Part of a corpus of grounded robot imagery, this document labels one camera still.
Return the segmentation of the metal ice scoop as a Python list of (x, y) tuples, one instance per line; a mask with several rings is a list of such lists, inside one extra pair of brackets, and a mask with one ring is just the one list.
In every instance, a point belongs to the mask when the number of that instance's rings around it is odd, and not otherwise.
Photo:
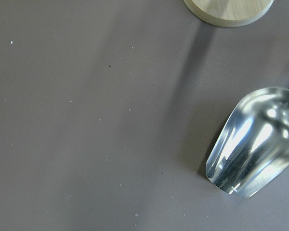
[(289, 88), (266, 87), (243, 97), (206, 161), (208, 180), (250, 198), (289, 167)]

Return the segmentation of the wooden mug tree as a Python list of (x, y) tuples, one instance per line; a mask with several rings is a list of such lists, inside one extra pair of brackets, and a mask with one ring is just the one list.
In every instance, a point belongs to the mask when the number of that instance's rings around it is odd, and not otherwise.
[(272, 0), (184, 0), (199, 19), (220, 27), (241, 27), (263, 17)]

